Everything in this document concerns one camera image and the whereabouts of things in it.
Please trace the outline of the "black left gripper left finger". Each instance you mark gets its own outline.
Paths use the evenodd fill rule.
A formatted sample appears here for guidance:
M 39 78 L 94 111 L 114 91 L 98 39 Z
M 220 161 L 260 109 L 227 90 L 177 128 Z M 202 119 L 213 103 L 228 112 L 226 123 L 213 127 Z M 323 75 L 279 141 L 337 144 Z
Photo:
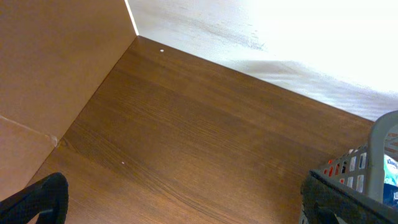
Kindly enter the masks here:
M 64 224 L 68 212 L 68 182 L 56 172 L 1 201 L 1 223 Z

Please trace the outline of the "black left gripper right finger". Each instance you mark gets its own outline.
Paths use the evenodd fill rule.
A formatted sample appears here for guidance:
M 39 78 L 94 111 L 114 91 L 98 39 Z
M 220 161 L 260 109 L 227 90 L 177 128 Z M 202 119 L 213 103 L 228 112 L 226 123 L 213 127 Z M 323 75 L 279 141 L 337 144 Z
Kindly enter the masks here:
M 300 223 L 397 223 L 397 210 L 310 170 L 302 183 Z

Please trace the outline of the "blue tissue multipack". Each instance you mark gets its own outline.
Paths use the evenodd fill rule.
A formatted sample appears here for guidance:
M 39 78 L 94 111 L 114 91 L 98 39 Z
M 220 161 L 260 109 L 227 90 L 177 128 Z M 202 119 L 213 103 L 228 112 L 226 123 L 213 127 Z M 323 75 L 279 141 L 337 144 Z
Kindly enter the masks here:
M 397 210 L 397 161 L 384 155 L 383 204 Z

